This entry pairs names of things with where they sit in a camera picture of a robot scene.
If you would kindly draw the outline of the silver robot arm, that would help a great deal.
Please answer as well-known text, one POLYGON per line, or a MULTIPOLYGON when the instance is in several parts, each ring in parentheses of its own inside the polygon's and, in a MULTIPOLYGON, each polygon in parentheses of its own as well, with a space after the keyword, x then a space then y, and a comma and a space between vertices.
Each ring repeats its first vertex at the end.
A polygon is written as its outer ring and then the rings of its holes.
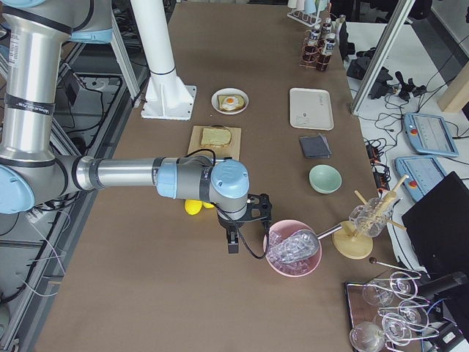
POLYGON ((154 186, 163 197, 210 203, 226 230, 230 253, 245 245, 246 222, 271 224, 266 194, 249 193, 248 171, 233 159, 191 153, 184 158, 113 160, 54 155, 50 135, 63 43, 109 43, 109 1, 5 1, 10 25, 1 137, 1 211, 29 210, 76 191, 154 186))

